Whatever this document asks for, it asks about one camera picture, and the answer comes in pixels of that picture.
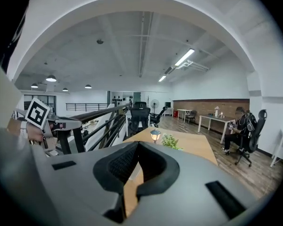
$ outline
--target shoe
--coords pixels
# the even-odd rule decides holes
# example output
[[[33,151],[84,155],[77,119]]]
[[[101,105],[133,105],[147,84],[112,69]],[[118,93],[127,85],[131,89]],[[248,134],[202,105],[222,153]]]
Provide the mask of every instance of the shoe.
[[[224,151],[225,153],[227,153],[227,152],[230,151],[230,149],[227,149],[227,150],[226,150],[224,147],[222,147],[221,150]]]

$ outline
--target pedestal fan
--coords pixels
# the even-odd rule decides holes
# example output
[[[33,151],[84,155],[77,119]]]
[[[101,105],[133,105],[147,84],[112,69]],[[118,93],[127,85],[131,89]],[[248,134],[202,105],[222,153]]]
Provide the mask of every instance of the pedestal fan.
[[[155,115],[155,109],[159,107],[159,101],[158,100],[152,100],[151,101],[151,107],[154,109],[154,115]]]

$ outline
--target ceiling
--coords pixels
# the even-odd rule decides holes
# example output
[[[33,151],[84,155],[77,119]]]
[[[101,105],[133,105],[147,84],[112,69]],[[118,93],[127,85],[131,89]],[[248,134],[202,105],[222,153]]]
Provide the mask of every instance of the ceiling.
[[[82,81],[92,84],[94,79],[120,75],[156,83],[190,48],[195,53],[189,59],[208,67],[231,53],[205,30],[174,17],[139,11],[103,15],[54,37],[29,61],[15,85],[30,89],[37,82],[39,89],[45,90],[45,79],[50,74],[58,80],[55,91],[76,88]],[[193,72],[174,70],[164,83]]]

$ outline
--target black and white square marker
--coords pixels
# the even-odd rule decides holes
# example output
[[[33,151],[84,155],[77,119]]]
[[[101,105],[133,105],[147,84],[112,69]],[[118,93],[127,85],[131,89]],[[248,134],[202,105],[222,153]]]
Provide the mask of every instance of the black and white square marker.
[[[50,107],[37,98],[33,98],[27,110],[25,119],[36,127],[43,129],[49,111]]]

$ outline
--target white wristband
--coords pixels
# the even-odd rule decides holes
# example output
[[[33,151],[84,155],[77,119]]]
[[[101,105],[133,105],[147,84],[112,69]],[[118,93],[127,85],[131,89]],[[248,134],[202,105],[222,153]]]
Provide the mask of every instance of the white wristband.
[[[28,134],[27,134],[26,126],[27,126],[27,121],[21,122],[20,135],[27,139],[28,138]]]

